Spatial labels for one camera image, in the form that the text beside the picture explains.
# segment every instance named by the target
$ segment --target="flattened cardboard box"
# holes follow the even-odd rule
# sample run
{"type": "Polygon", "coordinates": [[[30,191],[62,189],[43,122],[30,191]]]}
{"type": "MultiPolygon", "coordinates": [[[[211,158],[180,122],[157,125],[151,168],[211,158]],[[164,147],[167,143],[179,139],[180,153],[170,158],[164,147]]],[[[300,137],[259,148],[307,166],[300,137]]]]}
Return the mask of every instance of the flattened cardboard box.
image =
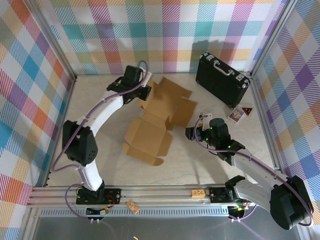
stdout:
{"type": "Polygon", "coordinates": [[[146,101],[139,100],[144,109],[141,119],[134,118],[124,139],[124,152],[153,166],[164,163],[160,157],[168,154],[175,126],[187,127],[197,103],[189,100],[192,91],[163,77],[159,84],[149,81],[152,87],[146,101]]]}

